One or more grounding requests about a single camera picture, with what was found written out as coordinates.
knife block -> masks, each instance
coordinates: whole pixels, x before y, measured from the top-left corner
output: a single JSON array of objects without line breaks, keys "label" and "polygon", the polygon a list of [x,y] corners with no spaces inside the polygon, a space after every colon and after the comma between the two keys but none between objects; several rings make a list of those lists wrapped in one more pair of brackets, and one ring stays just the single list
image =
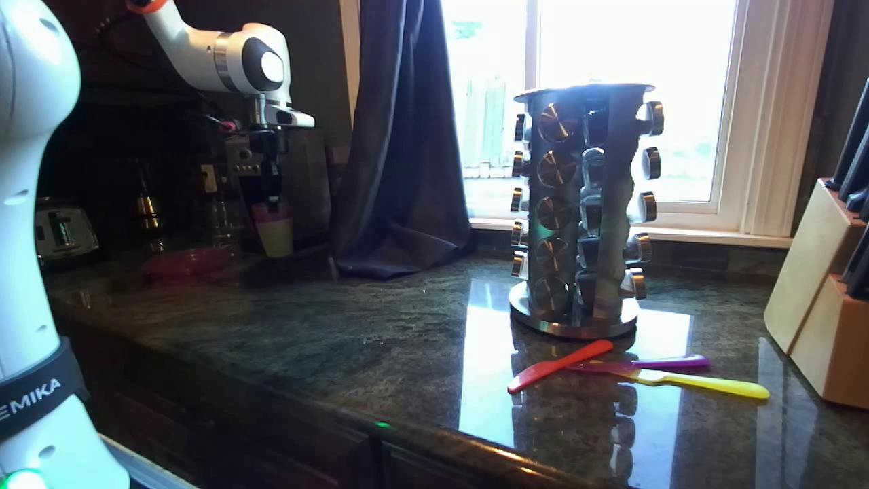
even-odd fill
[{"label": "knife block", "polygon": [[869,407],[869,302],[850,300],[839,274],[829,274],[791,347],[793,365],[817,397]]},{"label": "knife block", "polygon": [[817,180],[764,310],[768,336],[813,388],[856,407],[869,407],[869,304],[850,300],[839,274],[863,225]]}]

dark curtain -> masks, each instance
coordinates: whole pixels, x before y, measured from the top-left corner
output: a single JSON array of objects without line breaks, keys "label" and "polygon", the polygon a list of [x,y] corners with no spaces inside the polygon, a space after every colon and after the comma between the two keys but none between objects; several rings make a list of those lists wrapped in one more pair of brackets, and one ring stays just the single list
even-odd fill
[{"label": "dark curtain", "polygon": [[467,247],[440,0],[361,0],[354,147],[331,222],[336,270],[396,278]]}]

